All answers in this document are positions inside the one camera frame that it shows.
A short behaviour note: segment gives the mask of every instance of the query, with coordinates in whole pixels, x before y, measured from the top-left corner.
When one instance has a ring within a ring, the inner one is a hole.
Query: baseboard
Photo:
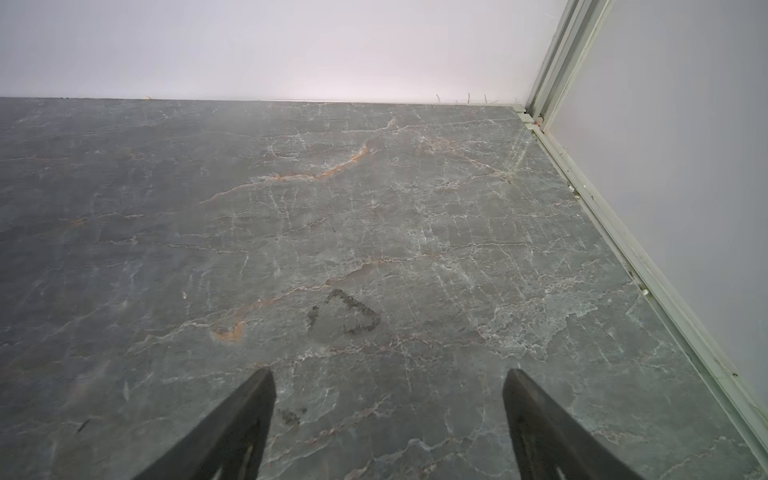
[[[518,105],[515,110],[768,472],[768,415],[751,388],[563,147],[541,131],[525,109]]]

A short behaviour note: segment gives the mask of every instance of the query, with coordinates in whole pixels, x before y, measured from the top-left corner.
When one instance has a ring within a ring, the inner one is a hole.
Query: white wall
[[[768,405],[768,2],[616,0],[549,128]]]
[[[0,0],[0,96],[525,101],[566,0]]]

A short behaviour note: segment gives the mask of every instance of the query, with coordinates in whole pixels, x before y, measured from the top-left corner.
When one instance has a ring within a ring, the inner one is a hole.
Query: marble floor tile
[[[518,366],[765,478],[511,108],[2,99],[0,260],[2,478],[131,478],[261,366],[265,479],[518,478]]]

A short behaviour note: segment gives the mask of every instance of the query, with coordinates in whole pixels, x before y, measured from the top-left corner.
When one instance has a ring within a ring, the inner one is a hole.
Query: dark stain
[[[315,326],[315,322],[317,321],[317,316],[320,313],[320,307],[317,305],[313,306],[310,310],[310,314],[306,316],[306,318],[310,321],[310,329]]]
[[[335,288],[331,290],[331,293],[328,294],[328,298],[326,298],[326,303],[330,302],[332,298],[339,298],[342,302],[344,302],[344,305],[347,306],[349,309],[357,309],[361,314],[364,316],[367,316],[371,319],[371,323],[369,325],[358,325],[353,328],[349,328],[346,325],[344,328],[344,333],[349,333],[350,335],[356,335],[360,332],[372,332],[377,326],[379,326],[379,323],[381,322],[381,316],[371,310],[369,306],[367,306],[365,303],[355,299],[353,296],[347,295],[344,293],[344,290],[341,290],[340,288]]]
[[[237,322],[237,325],[231,330],[227,330],[226,332],[213,332],[214,337],[225,343],[235,343],[239,342],[243,339],[243,324],[245,322],[243,320]]]
[[[301,418],[296,414],[291,412],[290,410],[283,410],[283,409],[277,409],[277,414],[280,415],[280,418],[283,420],[283,423],[285,423],[288,426],[296,426],[299,425],[301,422]]]
[[[83,422],[83,423],[80,425],[80,427],[78,427],[78,433],[82,432],[82,431],[83,431],[83,429],[85,428],[85,426],[86,426],[86,425],[88,424],[88,422],[90,422],[90,421],[91,421],[91,419],[88,419],[88,420],[86,420],[85,422]]]

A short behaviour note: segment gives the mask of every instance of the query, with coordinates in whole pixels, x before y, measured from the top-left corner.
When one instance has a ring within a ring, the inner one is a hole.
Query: gray marble floor
[[[0,101],[3,478],[131,478],[259,366],[263,478],[517,478],[520,366],[645,478],[765,478],[514,111]]]

